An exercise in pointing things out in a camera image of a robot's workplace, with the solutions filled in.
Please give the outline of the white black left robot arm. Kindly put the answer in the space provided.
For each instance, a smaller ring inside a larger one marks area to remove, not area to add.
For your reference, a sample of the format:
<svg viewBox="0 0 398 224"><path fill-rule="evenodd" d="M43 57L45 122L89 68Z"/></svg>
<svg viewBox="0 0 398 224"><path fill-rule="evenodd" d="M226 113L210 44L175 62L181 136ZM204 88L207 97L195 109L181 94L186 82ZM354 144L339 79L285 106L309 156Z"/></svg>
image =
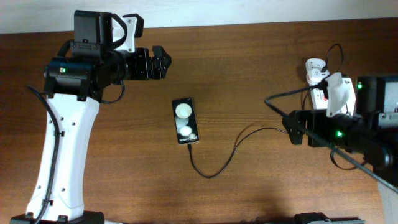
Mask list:
<svg viewBox="0 0 398 224"><path fill-rule="evenodd" d="M24 214L12 223L105 223L87 211L83 176L90 134L104 89L126 80L160 80L172 63L159 45L134 45L143 33L138 14L74 13L74 37L45 67L43 91L35 92L47 112L39 175Z"/></svg>

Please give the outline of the black Galaxy flip phone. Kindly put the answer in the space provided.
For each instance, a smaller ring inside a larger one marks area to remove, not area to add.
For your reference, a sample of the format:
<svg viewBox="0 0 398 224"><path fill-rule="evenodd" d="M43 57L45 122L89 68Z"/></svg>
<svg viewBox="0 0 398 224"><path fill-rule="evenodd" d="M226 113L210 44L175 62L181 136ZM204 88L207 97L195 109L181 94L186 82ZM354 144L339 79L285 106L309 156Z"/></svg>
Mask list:
<svg viewBox="0 0 398 224"><path fill-rule="evenodd" d="M180 145L192 144L200 140L192 98L172 101L177 142Z"/></svg>

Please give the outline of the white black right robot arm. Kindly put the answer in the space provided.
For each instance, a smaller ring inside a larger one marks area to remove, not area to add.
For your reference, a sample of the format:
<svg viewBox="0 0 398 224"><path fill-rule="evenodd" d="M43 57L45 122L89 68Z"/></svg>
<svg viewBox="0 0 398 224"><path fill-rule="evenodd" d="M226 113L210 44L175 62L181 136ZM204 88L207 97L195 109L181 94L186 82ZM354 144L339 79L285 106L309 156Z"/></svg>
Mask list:
<svg viewBox="0 0 398 224"><path fill-rule="evenodd" d="M282 124L294 145L308 136L311 147L331 154L358 153L355 167L373 169L379 182L384 219L397 223L397 75L359 76L355 83L335 73L318 86L328 99L324 110L293 110Z"/></svg>

